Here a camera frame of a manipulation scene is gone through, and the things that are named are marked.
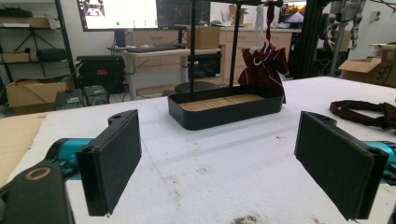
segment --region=cardboard box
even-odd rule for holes
[[[352,34],[350,33],[350,31],[344,31],[343,39],[341,40],[342,42],[341,42],[340,51],[345,52],[349,49],[351,36]],[[334,43],[334,46],[337,43],[337,39],[338,39],[338,30],[332,31],[332,42]],[[323,50],[325,51],[330,50],[326,42],[323,43]]]
[[[50,28],[49,19],[41,17],[0,17],[0,24],[3,23],[29,23],[35,28]]]
[[[74,89],[71,76],[26,78],[6,86],[9,106],[16,115],[54,110],[58,91]]]
[[[196,26],[195,48],[196,49],[218,49],[220,40],[220,27]],[[187,27],[187,48],[191,46],[191,27]]]
[[[29,53],[2,53],[4,63],[29,63]]]
[[[395,49],[384,49],[381,58],[347,60],[339,69],[344,79],[396,88]]]
[[[230,10],[230,18],[232,19],[231,25],[235,25],[235,18],[236,18],[236,5],[228,5],[228,9]],[[241,8],[239,14],[239,24],[242,25],[244,23],[245,14],[248,14],[247,8]]]

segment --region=white table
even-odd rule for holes
[[[221,51],[221,49],[196,49],[195,54],[211,54]],[[189,80],[188,76],[188,56],[191,54],[190,49],[172,49],[172,50],[163,50],[163,51],[155,51],[155,52],[146,52],[146,53],[132,53],[127,52],[126,50],[121,53],[122,58],[125,62],[125,72],[127,75],[128,85],[129,85],[129,93],[131,95],[131,100],[136,99],[136,78],[138,76],[150,76],[153,75],[151,73],[136,73],[134,59],[152,59],[152,58],[161,58],[161,57],[169,57],[169,56],[180,56],[183,61],[182,65],[179,69],[180,73],[180,81],[187,82]],[[166,78],[163,78],[162,75],[166,75],[166,71],[158,71],[154,75],[158,75],[156,80],[163,79],[164,82],[162,84],[169,84],[169,81],[166,81]],[[159,85],[159,82],[150,84],[150,86]]]
[[[279,113],[194,132],[168,114],[165,97],[49,113],[11,176],[41,161],[59,138],[93,138],[108,117],[138,109],[143,156],[113,215],[89,217],[81,182],[66,182],[77,223],[228,224],[244,217],[271,224],[355,223],[345,221],[295,159],[300,113],[336,119],[360,140],[396,142],[394,131],[342,120],[329,110],[339,100],[395,105],[396,90],[335,77],[284,86],[288,103]],[[370,218],[359,223],[387,223],[395,202],[396,188],[381,184]]]

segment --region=wooden board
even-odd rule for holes
[[[226,96],[226,97],[214,98],[203,101],[188,102],[188,103],[180,104],[180,107],[186,111],[202,111],[202,110],[222,107],[226,105],[236,105],[251,101],[262,100],[262,99],[264,98],[254,94],[240,94],[240,95]]]

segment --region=red cloth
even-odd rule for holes
[[[281,75],[289,74],[289,66],[286,59],[285,49],[276,49],[271,44],[271,23],[274,20],[274,6],[268,7],[267,12],[267,31],[268,49],[264,52],[266,46],[262,49],[242,49],[246,68],[242,71],[238,83],[240,85],[254,85],[270,89],[285,95]]]

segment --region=keyboard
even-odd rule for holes
[[[131,53],[147,53],[147,52],[155,52],[155,51],[164,51],[178,49],[176,46],[154,46],[148,48],[125,48],[126,51]]]

